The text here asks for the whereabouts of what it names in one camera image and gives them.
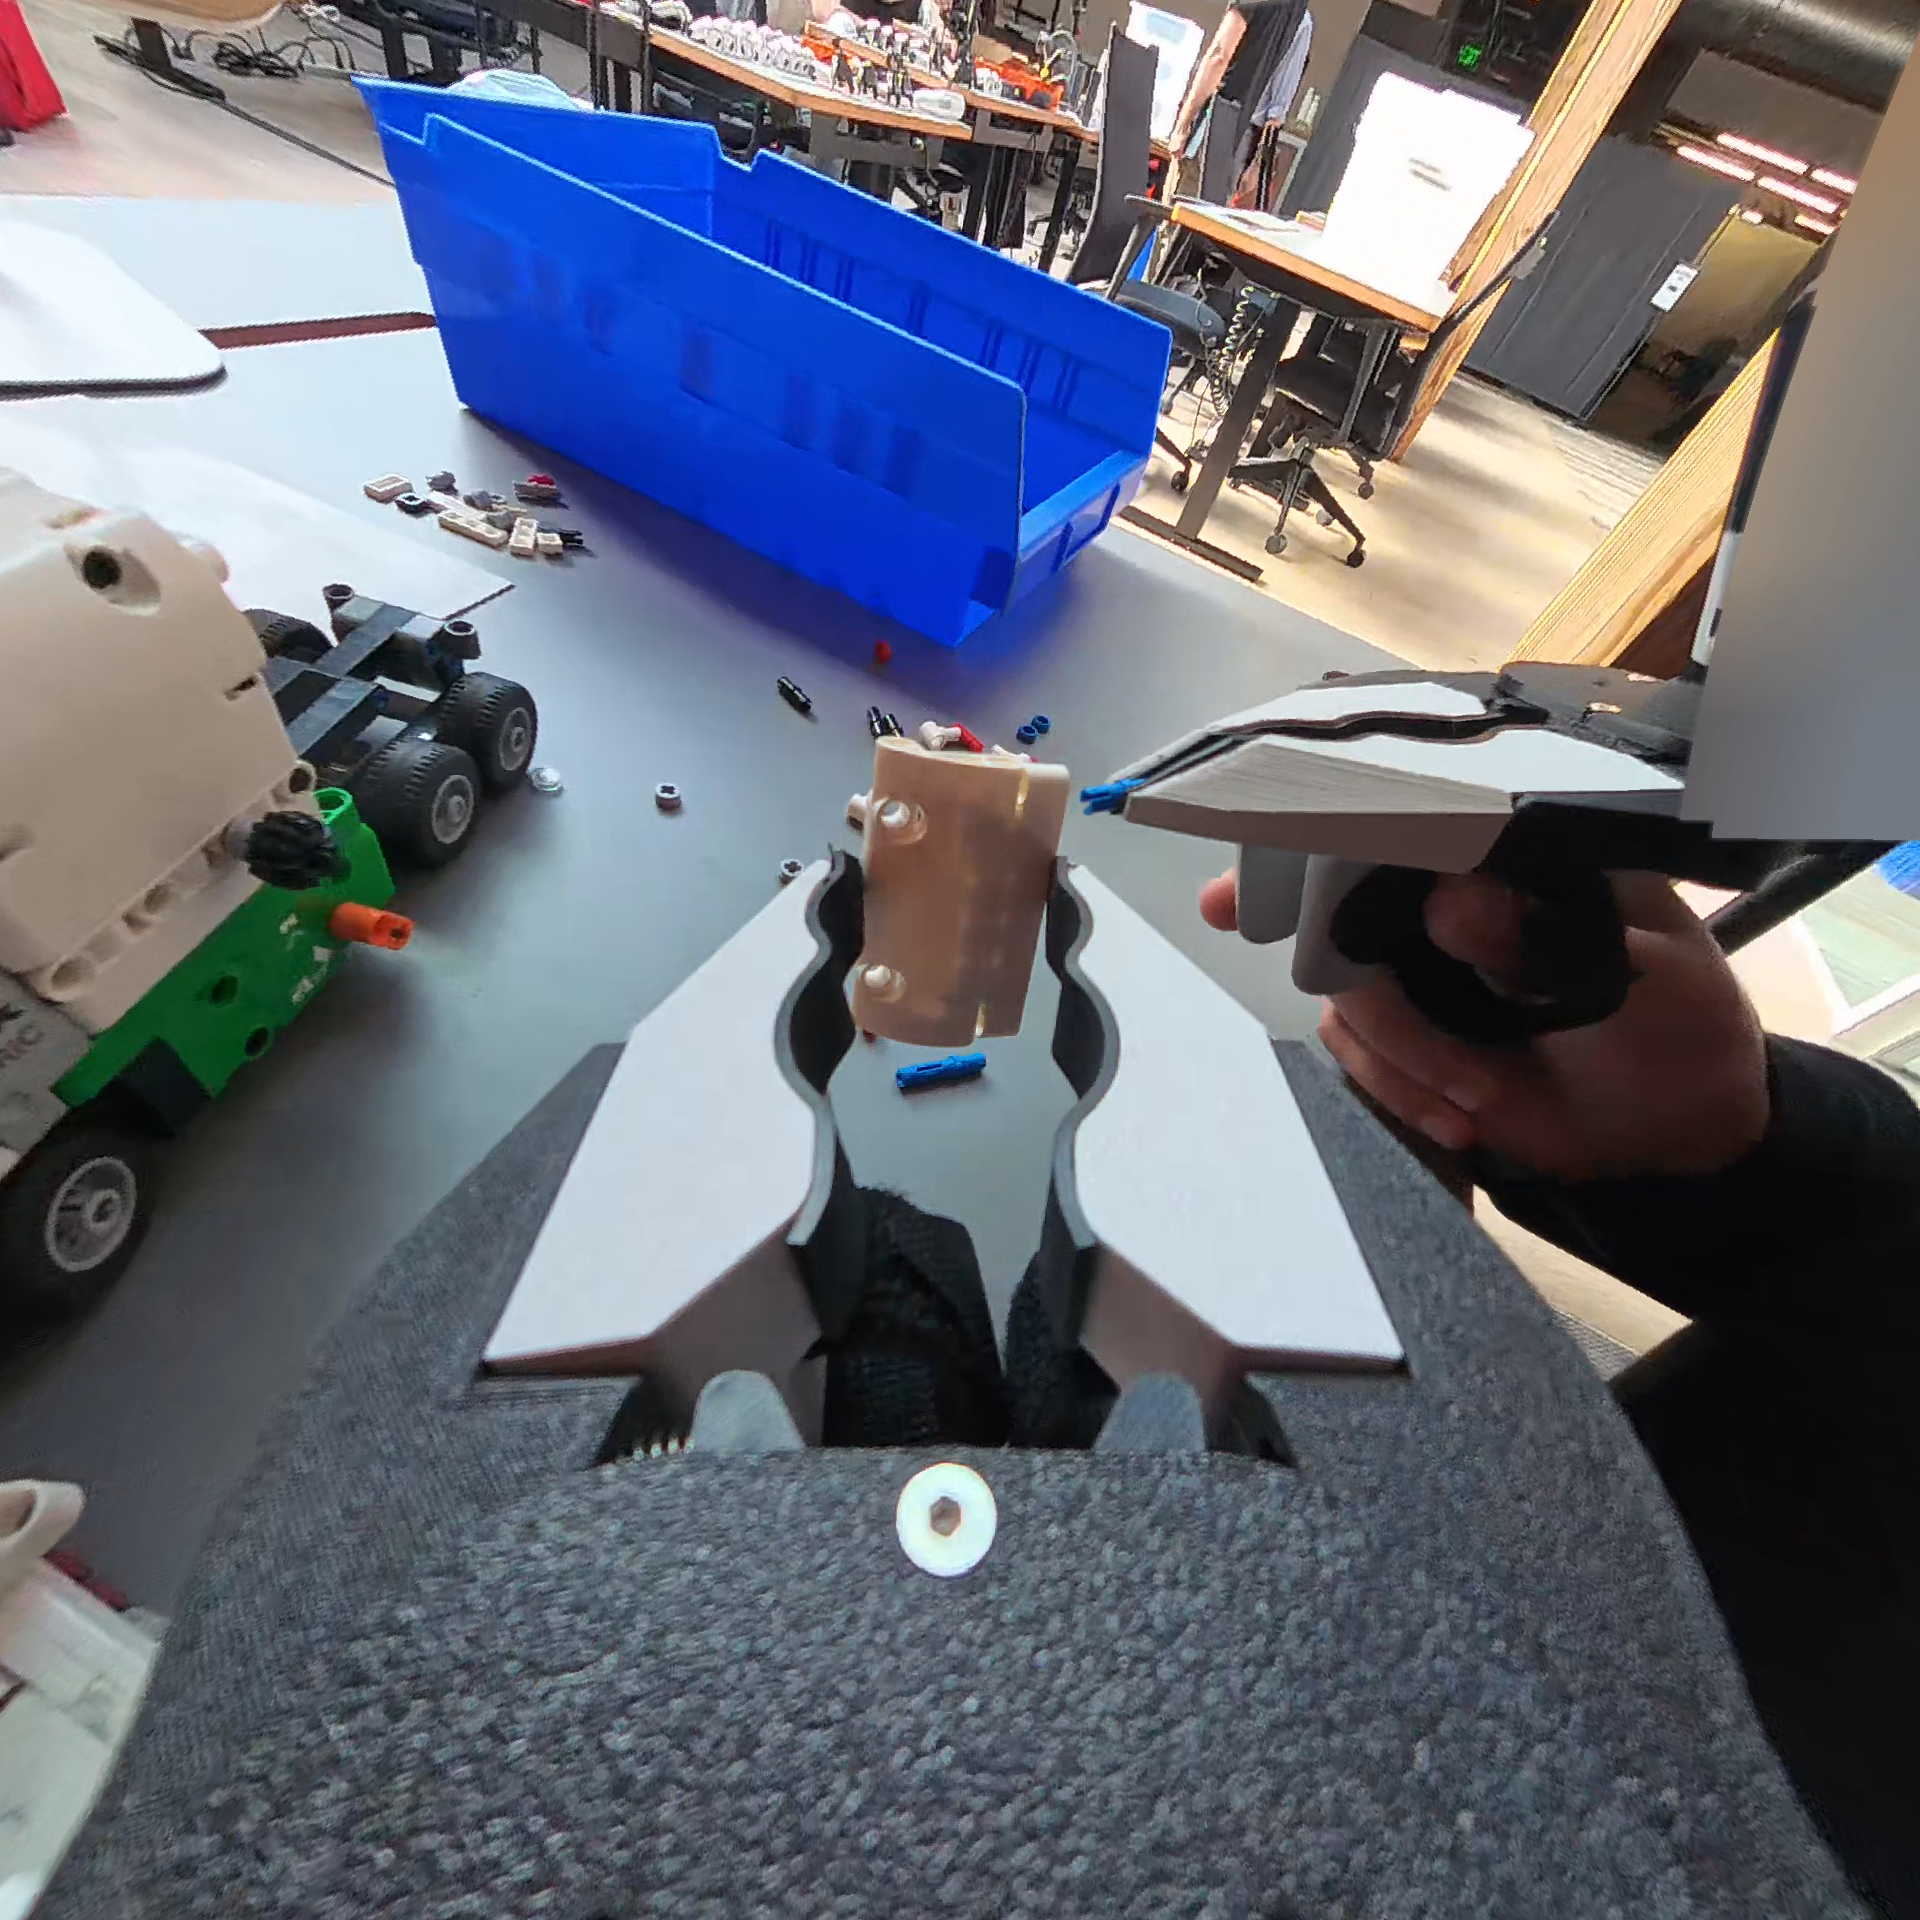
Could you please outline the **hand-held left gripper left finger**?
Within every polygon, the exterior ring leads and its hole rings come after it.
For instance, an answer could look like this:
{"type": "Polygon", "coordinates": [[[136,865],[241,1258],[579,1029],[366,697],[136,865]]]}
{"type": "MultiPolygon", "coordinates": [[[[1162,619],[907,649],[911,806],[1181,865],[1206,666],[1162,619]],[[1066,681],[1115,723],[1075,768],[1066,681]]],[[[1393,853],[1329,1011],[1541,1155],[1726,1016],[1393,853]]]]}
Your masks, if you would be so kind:
{"type": "Polygon", "coordinates": [[[484,1346],[511,1379],[645,1379],[670,1415],[768,1379],[807,1444],[866,1218],[829,1115],[859,861],[807,865],[628,1036],[484,1346]]]}

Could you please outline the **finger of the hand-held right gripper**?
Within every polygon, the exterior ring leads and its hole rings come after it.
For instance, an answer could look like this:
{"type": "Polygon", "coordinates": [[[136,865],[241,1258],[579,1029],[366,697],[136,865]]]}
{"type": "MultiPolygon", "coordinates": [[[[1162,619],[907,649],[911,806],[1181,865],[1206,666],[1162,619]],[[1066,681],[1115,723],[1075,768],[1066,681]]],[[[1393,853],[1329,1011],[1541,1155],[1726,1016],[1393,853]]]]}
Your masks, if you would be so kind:
{"type": "Polygon", "coordinates": [[[1468,871],[1524,798],[1678,798],[1681,776],[1572,735],[1484,741],[1290,741],[1253,735],[1227,757],[1138,784],[1133,824],[1345,861],[1468,871]]]}
{"type": "Polygon", "coordinates": [[[1116,771],[1116,792],[1341,792],[1430,776],[1441,748],[1512,730],[1497,678],[1341,678],[1227,713],[1116,771]]]}

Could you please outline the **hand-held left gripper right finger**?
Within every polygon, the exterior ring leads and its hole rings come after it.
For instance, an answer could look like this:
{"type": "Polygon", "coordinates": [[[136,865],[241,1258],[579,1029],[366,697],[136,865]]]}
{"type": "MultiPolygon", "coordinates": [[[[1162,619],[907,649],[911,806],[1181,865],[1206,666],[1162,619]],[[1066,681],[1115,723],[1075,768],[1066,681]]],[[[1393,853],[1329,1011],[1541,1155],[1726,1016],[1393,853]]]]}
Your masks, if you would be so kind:
{"type": "Polygon", "coordinates": [[[1057,865],[1042,958],[1072,1089],[1042,1359],[1072,1401],[1181,1379],[1224,1440],[1253,1379],[1402,1379],[1404,1342],[1260,1019],[1086,865],[1057,865]]]}

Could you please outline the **white curved lego piece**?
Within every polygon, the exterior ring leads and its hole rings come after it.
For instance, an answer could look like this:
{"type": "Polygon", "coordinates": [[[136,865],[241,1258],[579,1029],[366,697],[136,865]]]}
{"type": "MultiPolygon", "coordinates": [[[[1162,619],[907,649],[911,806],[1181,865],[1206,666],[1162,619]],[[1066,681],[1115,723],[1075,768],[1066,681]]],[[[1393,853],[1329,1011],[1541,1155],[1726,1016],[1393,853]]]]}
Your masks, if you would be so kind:
{"type": "Polygon", "coordinates": [[[954,1050],[1022,1031],[1066,802],[1063,763],[877,745],[850,974],[866,1036],[954,1050]]]}

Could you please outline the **person's right forearm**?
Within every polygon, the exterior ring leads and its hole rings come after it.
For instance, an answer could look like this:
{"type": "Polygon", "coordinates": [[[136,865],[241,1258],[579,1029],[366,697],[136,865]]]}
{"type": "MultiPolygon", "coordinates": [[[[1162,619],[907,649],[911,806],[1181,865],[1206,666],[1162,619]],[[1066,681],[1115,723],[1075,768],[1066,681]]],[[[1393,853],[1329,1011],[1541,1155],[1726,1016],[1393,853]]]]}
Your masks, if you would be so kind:
{"type": "Polygon", "coordinates": [[[1917,1098],[1874,1064],[1763,1042],[1768,1124],[1729,1168],[1564,1183],[1488,1166],[1491,1205],[1643,1296],[1917,1346],[1917,1098]]]}

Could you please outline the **white and green lego truck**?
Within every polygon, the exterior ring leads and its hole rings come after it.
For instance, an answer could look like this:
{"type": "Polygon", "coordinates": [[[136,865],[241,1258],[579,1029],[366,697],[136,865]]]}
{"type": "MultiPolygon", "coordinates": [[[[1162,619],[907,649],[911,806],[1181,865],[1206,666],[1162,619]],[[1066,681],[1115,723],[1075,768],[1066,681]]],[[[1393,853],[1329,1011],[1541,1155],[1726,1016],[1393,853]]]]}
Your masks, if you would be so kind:
{"type": "Polygon", "coordinates": [[[466,619],[241,611],[148,513],[5,472],[5,1324],[86,1311],[157,1155],[536,768],[466,619]]]}

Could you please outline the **pile of small lego pieces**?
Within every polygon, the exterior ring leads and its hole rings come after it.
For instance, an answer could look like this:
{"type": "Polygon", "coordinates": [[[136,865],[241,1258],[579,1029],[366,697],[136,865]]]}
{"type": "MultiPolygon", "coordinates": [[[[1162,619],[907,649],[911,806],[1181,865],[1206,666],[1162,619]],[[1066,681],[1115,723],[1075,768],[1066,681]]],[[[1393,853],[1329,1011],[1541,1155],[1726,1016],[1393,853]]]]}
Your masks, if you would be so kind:
{"type": "Polygon", "coordinates": [[[452,492],[452,472],[440,472],[428,484],[411,484],[402,472],[383,472],[362,478],[362,498],[398,509],[407,522],[433,522],[459,541],[523,565],[562,565],[587,552],[587,536],[579,531],[546,522],[533,513],[533,504],[491,492],[452,492]]]}

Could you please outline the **white lego panel assembly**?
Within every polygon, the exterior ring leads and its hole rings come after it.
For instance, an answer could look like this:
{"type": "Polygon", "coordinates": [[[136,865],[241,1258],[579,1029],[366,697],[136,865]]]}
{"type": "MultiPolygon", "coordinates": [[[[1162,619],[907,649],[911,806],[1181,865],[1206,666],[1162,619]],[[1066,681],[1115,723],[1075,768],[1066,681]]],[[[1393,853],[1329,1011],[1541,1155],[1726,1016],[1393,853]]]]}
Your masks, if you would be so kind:
{"type": "Polygon", "coordinates": [[[5,1916],[32,1916],[132,1734],[167,1630],[54,1555],[75,1484],[5,1484],[5,1916]]]}

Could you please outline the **person's right hand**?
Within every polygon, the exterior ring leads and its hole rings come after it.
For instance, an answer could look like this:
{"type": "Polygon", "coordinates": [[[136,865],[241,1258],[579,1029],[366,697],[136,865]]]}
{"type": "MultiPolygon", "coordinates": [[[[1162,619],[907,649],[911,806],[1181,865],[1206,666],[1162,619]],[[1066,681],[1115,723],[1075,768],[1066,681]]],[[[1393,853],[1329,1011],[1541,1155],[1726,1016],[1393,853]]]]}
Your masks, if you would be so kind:
{"type": "Polygon", "coordinates": [[[1742,1161],[1768,1124],[1763,1023],[1668,878],[1607,884],[1636,971],[1607,1019],[1524,1050],[1472,1046],[1376,974],[1325,998],[1325,1050],[1402,1133],[1550,1179],[1706,1175],[1742,1161]]]}

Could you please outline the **black office chair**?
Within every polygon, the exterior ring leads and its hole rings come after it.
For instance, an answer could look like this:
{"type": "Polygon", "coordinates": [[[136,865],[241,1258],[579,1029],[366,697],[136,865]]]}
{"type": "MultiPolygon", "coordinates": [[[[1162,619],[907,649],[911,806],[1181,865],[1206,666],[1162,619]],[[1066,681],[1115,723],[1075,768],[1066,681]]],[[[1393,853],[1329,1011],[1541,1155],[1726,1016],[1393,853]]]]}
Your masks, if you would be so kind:
{"type": "Polygon", "coordinates": [[[1086,293],[1110,293],[1138,261],[1157,64],[1157,48],[1110,32],[1092,221],[1066,269],[1066,286],[1086,293]]]}
{"type": "Polygon", "coordinates": [[[1504,288],[1529,275],[1545,254],[1552,231],[1552,210],[1533,227],[1524,249],[1501,269],[1501,275],[1481,288],[1459,310],[1443,317],[1441,326],[1419,349],[1402,349],[1385,336],[1385,323],[1353,323],[1362,336],[1360,353],[1330,348],[1330,323],[1321,336],[1280,360],[1271,380],[1271,411],[1253,434],[1253,447],[1233,458],[1229,488],[1253,488],[1279,498],[1273,531],[1260,549],[1271,558],[1286,552],[1286,522],[1299,504],[1316,504],[1325,527],[1341,527],[1353,536],[1349,569],[1362,565],[1362,527],[1337,504],[1325,475],[1316,472],[1321,453],[1345,453],[1362,467],[1360,493],[1376,488],[1376,467],[1391,454],[1404,434],[1414,406],[1438,396],[1441,349],[1475,321],[1504,288]]]}

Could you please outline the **wooden desk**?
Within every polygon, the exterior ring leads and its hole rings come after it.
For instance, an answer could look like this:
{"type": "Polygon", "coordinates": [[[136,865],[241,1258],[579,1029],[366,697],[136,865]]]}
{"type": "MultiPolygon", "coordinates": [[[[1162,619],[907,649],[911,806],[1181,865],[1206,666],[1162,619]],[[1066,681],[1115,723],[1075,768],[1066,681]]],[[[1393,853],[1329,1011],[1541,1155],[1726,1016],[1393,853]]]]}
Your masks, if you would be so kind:
{"type": "Polygon", "coordinates": [[[1157,302],[1142,302],[1142,297],[1127,288],[1133,261],[1163,227],[1171,227],[1205,243],[1206,249],[1224,254],[1242,274],[1246,286],[1258,286],[1260,293],[1273,297],[1273,309],[1260,321],[1253,321],[1246,353],[1237,360],[1237,371],[1227,374],[1227,401],[1214,411],[1198,467],[1186,472],[1186,492],[1177,522],[1145,509],[1123,509],[1123,518],[1162,536],[1163,546],[1185,549],[1194,561],[1206,561],[1246,585],[1258,585],[1260,569],[1206,541],[1205,527],[1219,492],[1237,467],[1242,447],[1249,444],[1260,422],[1260,401],[1271,396],[1293,326],[1307,317],[1360,323],[1362,353],[1356,367],[1356,388],[1349,411],[1341,422],[1349,427],[1356,424],[1356,411],[1366,396],[1366,387],[1376,380],[1384,349],[1393,337],[1414,336],[1421,343],[1441,343],[1449,336],[1453,293],[1443,286],[1421,293],[1385,293],[1360,274],[1345,274],[1329,266],[1321,258],[1321,238],[1311,238],[1307,231],[1293,231],[1293,227],[1253,231],[1229,205],[1157,204],[1157,200],[1129,200],[1129,205],[1138,221],[1133,235],[1127,238],[1115,275],[1101,288],[1107,301],[1133,309],[1145,321],[1162,321],[1170,326],[1157,302]]]}

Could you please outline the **white board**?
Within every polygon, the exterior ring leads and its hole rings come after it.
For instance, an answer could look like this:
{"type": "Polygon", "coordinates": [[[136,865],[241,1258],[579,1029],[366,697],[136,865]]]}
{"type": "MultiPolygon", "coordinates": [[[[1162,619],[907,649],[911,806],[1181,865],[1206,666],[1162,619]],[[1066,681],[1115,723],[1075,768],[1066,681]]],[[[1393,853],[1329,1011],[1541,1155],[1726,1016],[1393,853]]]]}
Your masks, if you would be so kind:
{"type": "Polygon", "coordinates": [[[1519,112],[1380,75],[1316,258],[1341,275],[1421,302],[1458,275],[1458,249],[1529,145],[1519,112]]]}

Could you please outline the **blue plastic bin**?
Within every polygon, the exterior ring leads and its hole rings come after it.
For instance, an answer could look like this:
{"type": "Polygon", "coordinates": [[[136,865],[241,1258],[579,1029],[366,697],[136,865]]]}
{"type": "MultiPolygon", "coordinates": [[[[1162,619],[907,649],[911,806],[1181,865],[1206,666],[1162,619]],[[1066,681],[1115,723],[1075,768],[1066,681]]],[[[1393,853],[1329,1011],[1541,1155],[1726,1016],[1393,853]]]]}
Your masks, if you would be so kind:
{"type": "Polygon", "coordinates": [[[358,93],[484,422],[950,649],[1133,504],[1162,323],[709,126],[358,93]]]}

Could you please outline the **long wooden work table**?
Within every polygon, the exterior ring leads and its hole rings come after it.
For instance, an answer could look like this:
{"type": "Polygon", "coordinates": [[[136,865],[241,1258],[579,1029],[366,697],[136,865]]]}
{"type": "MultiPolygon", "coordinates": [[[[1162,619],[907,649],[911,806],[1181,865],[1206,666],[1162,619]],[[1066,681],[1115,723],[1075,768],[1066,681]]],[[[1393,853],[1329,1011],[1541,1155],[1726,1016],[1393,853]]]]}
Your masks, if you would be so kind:
{"type": "Polygon", "coordinates": [[[916,64],[877,19],[779,32],[679,5],[585,5],[593,101],[718,131],[733,158],[789,157],[1002,254],[1024,249],[1029,191],[1063,221],[1098,131],[1063,106],[992,88],[979,66],[916,64]]]}

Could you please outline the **dark red tape strip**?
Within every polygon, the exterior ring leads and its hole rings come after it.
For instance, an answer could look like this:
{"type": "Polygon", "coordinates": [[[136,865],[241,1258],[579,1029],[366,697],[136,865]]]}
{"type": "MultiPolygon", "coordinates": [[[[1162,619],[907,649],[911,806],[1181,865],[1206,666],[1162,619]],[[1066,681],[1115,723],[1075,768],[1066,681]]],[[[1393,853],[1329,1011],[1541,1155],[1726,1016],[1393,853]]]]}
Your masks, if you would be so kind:
{"type": "Polygon", "coordinates": [[[280,323],[227,323],[201,326],[213,349],[253,349],[253,348],[296,348],[296,343],[335,343],[335,337],[383,337],[406,331],[433,331],[433,310],[372,310],[372,317],[323,317],[323,321],[280,321],[280,323]]]}

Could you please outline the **white mat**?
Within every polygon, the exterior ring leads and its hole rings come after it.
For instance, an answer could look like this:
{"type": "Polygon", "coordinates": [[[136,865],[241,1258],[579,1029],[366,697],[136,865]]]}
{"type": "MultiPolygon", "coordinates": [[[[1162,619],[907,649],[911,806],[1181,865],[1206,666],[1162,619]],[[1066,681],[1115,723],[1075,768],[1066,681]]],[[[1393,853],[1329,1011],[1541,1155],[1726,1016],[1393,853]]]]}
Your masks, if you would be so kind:
{"type": "Polygon", "coordinates": [[[102,249],[5,217],[5,396],[158,396],[223,378],[218,348],[102,249]]]}

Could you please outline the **wooden post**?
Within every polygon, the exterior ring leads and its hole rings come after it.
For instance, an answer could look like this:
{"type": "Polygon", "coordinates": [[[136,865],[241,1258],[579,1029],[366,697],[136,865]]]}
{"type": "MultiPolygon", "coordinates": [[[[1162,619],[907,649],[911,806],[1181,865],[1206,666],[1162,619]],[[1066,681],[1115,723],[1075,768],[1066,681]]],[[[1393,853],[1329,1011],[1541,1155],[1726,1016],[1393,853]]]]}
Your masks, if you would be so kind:
{"type": "Polygon", "coordinates": [[[1576,19],[1559,66],[1525,112],[1525,153],[1449,261],[1449,321],[1463,321],[1463,326],[1441,348],[1438,387],[1414,401],[1408,424],[1399,434],[1391,458],[1404,458],[1404,447],[1430,422],[1438,393],[1443,393],[1488,323],[1491,310],[1481,309],[1475,317],[1463,317],[1468,302],[1491,288],[1545,213],[1559,210],[1585,157],[1597,147],[1643,64],[1668,34],[1673,10],[1678,5],[1589,5],[1576,19]]]}
{"type": "Polygon", "coordinates": [[[1673,678],[1686,666],[1774,343],[1771,336],[1760,348],[1597,552],[1533,617],[1512,666],[1591,663],[1646,678],[1673,678]]]}

